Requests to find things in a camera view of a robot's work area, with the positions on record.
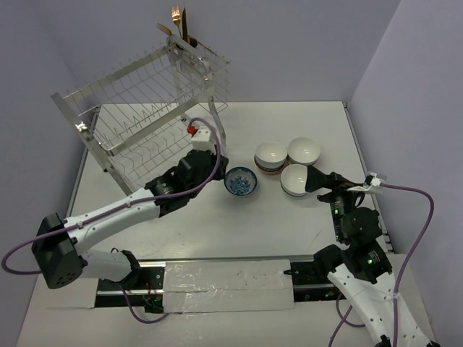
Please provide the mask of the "white bowl front stack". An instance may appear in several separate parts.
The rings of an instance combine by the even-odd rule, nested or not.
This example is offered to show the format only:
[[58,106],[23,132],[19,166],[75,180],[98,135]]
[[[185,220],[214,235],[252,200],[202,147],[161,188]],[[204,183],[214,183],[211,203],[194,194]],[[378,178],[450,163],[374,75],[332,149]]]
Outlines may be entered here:
[[307,192],[307,166],[300,164],[288,165],[280,176],[281,188],[292,197],[304,197]]

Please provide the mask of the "blue floral bowl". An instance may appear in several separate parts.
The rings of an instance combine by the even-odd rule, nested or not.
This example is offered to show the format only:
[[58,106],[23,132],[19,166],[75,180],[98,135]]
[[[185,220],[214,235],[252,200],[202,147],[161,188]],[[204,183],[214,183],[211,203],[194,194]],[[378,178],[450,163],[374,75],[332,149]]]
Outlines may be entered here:
[[252,194],[258,185],[256,174],[247,167],[238,166],[228,170],[224,177],[224,186],[230,194],[244,197]]

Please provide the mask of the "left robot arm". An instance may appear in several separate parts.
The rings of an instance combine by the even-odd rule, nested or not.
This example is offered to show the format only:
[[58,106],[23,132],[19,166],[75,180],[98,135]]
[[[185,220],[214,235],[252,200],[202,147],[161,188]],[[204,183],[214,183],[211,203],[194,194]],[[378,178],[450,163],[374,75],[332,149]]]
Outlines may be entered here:
[[42,220],[31,250],[46,285],[63,288],[78,278],[99,278],[126,290],[143,276],[128,250],[102,252],[95,245],[139,223],[162,218],[197,197],[209,181],[225,177],[227,157],[209,150],[191,150],[176,166],[124,199],[99,210],[62,220]]

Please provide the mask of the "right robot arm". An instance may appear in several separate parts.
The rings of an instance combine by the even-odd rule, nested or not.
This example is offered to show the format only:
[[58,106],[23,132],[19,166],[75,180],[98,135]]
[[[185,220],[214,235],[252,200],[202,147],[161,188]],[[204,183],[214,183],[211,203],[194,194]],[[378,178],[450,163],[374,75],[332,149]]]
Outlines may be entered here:
[[367,194],[379,194],[388,187],[386,180],[369,173],[362,183],[341,174],[325,174],[307,167],[306,192],[327,189],[319,195],[329,204],[336,243],[314,255],[315,277],[335,285],[356,312],[374,346],[436,346],[420,329],[404,297],[400,283],[413,251],[409,250],[397,273],[377,239],[382,234],[380,213],[363,207]]

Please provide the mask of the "stainless steel dish rack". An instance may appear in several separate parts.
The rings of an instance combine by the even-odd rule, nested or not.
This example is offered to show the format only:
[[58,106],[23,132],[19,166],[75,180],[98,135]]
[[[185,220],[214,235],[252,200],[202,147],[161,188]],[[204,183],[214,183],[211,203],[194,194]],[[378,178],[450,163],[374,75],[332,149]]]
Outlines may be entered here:
[[219,112],[227,107],[229,60],[179,36],[174,41],[201,63],[203,75],[181,73],[167,43],[73,93],[52,101],[101,169],[130,194],[191,150],[187,126],[206,119],[222,146],[226,132]]

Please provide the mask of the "white bowl orange stack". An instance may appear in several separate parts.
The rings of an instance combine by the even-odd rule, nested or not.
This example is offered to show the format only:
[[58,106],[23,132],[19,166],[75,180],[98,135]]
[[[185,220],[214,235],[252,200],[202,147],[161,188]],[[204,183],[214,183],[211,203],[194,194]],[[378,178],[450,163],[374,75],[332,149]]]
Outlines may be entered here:
[[289,164],[312,165],[319,159],[320,154],[320,145],[307,137],[297,137],[287,147]]

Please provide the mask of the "white bowl brown pattern stack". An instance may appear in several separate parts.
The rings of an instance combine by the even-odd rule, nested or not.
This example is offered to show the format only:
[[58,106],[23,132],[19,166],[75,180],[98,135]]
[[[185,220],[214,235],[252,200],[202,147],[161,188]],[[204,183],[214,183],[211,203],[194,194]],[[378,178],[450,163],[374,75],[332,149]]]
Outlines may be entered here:
[[255,148],[254,161],[265,174],[278,174],[286,165],[287,149],[279,142],[263,142]]

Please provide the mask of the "perforated steel cutlery holder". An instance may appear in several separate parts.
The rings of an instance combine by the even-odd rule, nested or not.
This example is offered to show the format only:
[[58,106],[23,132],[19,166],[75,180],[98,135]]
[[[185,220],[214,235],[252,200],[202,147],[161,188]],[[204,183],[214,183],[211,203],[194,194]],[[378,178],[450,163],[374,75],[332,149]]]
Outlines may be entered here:
[[194,55],[192,55],[189,51],[186,51],[185,48],[174,41],[171,36],[166,39],[166,43],[167,48],[169,49],[169,61],[181,73],[187,75],[203,75],[204,69],[200,61]]

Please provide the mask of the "taped white cover sheet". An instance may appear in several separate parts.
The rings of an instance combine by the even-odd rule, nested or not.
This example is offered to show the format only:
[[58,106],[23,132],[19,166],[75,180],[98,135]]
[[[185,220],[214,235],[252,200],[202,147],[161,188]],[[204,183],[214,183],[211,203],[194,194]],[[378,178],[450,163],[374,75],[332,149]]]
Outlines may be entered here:
[[166,313],[254,312],[294,308],[288,260],[168,262]]

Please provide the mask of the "gold knife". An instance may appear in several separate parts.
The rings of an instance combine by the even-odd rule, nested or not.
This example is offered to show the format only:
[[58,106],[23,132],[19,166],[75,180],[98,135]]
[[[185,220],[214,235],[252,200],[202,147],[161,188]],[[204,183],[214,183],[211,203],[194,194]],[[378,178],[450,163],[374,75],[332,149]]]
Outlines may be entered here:
[[187,10],[185,8],[182,10],[182,38],[187,43],[190,42],[190,36],[187,26]]

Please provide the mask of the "gold fork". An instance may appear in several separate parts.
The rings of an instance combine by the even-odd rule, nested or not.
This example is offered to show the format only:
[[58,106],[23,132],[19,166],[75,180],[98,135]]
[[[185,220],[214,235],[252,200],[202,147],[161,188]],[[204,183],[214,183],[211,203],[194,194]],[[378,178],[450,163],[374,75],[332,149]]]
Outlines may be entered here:
[[172,18],[172,22],[177,26],[180,38],[183,38],[182,29],[181,29],[180,8],[178,5],[175,5],[171,8],[171,18]]

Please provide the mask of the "black mounting rail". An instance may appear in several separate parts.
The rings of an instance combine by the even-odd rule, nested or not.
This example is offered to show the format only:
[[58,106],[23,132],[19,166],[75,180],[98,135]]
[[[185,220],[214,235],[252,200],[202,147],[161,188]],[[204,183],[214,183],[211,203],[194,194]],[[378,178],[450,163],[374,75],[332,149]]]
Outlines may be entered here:
[[142,261],[136,284],[121,291],[100,280],[98,308],[132,305],[146,313],[252,312],[334,301],[341,293],[308,257]]

